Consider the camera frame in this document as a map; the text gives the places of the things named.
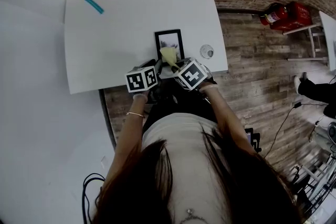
small round object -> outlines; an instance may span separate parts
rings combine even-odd
[[[336,144],[336,122],[332,122],[328,126],[328,136],[334,144]]]
[[[210,59],[214,55],[214,48],[205,44],[200,48],[200,54],[203,58]]]

picture frame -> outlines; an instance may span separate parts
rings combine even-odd
[[[158,60],[162,60],[163,66],[168,66],[168,63],[162,59],[162,55],[160,53],[160,49],[163,47],[175,47],[178,49],[176,53],[177,61],[184,59],[184,50],[180,29],[155,32],[155,43],[156,49],[158,51],[157,58]]]

person's leg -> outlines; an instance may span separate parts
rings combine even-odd
[[[334,84],[315,84],[309,79],[300,83],[299,94],[305,95],[306,97],[324,102],[333,103],[336,99],[336,83]]]
[[[327,105],[323,110],[323,114],[332,119],[336,119],[336,103]]]

white wall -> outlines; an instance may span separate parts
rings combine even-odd
[[[69,94],[66,0],[0,0],[0,219],[82,223],[82,181],[113,149],[98,92]],[[99,184],[89,189],[97,193]]]

white top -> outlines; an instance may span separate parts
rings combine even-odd
[[[211,133],[217,124],[192,114],[171,114],[144,133],[143,148],[160,138],[167,140],[173,171],[170,210],[175,215],[175,223],[188,216],[189,208],[194,210],[193,215],[204,218],[207,223],[229,223],[229,214],[223,213],[227,208],[225,199],[220,195],[222,190],[207,156],[201,126],[206,133]]]
[[[124,74],[157,59],[154,32],[180,29],[184,56],[212,72],[227,70],[214,0],[67,0],[65,52],[70,93],[125,85]],[[209,44],[211,59],[200,54]]]

